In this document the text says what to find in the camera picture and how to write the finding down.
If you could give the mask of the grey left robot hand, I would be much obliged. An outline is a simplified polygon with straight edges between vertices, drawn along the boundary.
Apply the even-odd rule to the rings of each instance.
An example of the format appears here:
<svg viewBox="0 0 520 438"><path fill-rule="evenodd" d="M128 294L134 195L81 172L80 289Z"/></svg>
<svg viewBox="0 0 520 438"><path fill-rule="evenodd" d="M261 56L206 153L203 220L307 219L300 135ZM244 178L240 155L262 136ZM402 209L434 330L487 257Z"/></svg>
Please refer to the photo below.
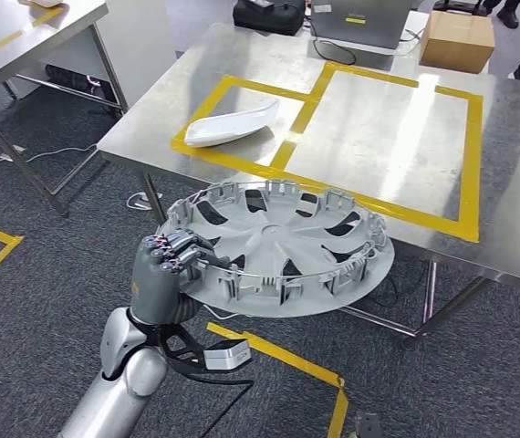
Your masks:
<svg viewBox="0 0 520 438"><path fill-rule="evenodd" d="M199 260L228 268L228 256L219 257L209 240L185 228L141 240L130 280L130 314L142 324L179 324L193 318L202 303L182 293L180 276Z"/></svg>

